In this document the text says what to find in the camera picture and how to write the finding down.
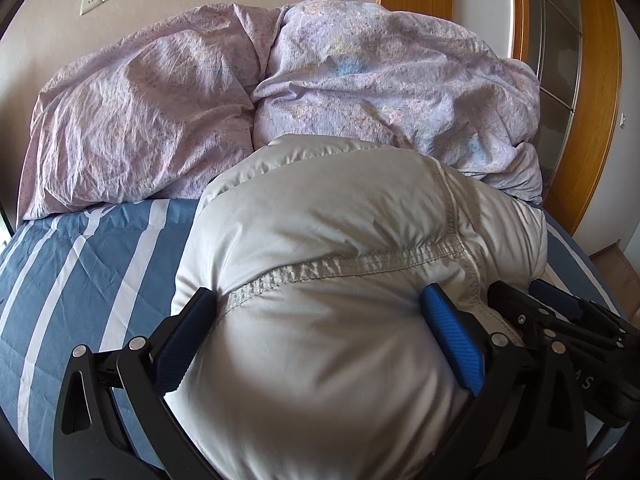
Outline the white puffer down jacket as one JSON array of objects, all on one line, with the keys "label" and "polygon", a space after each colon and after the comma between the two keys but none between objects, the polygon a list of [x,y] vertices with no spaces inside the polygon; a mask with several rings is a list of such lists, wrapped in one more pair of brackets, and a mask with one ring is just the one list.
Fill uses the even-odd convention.
[{"label": "white puffer down jacket", "polygon": [[466,395],[420,312],[490,332],[496,281],[547,264],[544,213],[404,148],[280,136],[207,185],[171,309],[218,314],[166,401],[227,479],[411,479]]}]

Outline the blue white striped bedsheet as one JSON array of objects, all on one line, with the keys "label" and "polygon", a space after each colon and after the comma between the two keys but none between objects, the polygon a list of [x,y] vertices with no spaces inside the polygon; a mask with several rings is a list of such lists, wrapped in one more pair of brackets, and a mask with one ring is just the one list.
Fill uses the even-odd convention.
[{"label": "blue white striped bedsheet", "polygon": [[[73,350],[80,344],[94,353],[119,350],[180,312],[171,309],[171,301],[199,202],[144,200],[29,221],[2,254],[1,407],[17,439],[54,478],[55,413]],[[582,248],[547,211],[537,209],[546,218],[547,264],[533,281],[594,301],[622,318]],[[527,292],[529,285],[511,286]],[[116,389],[113,396],[134,449],[158,466],[126,393]],[[597,457],[601,465],[594,476],[617,478],[622,470],[617,453],[639,413],[623,427],[605,425],[585,410],[584,417],[586,475]]]}]

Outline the glass panel door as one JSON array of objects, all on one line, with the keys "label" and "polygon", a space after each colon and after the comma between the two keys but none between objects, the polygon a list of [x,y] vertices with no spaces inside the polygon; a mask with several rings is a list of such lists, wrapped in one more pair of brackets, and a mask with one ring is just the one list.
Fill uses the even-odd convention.
[{"label": "glass panel door", "polygon": [[544,190],[553,182],[570,135],[581,62],[579,0],[529,0],[527,64],[540,82],[540,121],[534,147]]}]

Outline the lilac crumpled duvet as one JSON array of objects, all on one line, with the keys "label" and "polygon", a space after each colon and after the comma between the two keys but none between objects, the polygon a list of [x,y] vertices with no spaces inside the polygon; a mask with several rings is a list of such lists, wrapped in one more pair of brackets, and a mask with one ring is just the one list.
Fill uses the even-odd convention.
[{"label": "lilac crumpled duvet", "polygon": [[454,22],[351,1],[200,6],[44,85],[16,218],[194,200],[285,134],[410,148],[538,203],[539,116],[532,69]]}]

